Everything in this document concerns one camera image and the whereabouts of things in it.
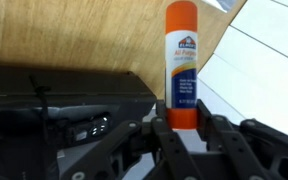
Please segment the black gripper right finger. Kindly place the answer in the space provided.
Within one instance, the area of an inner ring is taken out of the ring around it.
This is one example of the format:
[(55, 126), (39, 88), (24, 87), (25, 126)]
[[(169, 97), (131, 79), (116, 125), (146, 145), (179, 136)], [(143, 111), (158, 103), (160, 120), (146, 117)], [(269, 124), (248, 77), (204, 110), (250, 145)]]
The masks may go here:
[(288, 135), (255, 119), (235, 125), (197, 102), (206, 151), (196, 155), (205, 180), (288, 180)]

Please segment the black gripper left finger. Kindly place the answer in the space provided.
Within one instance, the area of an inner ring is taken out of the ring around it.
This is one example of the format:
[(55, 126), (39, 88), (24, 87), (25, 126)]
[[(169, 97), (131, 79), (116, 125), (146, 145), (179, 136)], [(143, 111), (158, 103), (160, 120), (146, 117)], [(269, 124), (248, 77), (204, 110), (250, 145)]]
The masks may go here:
[(141, 159), (153, 156), (155, 166), (145, 180), (204, 180), (180, 136), (167, 123), (166, 105), (156, 104), (149, 122), (124, 121), (71, 165), (60, 180), (121, 180)]

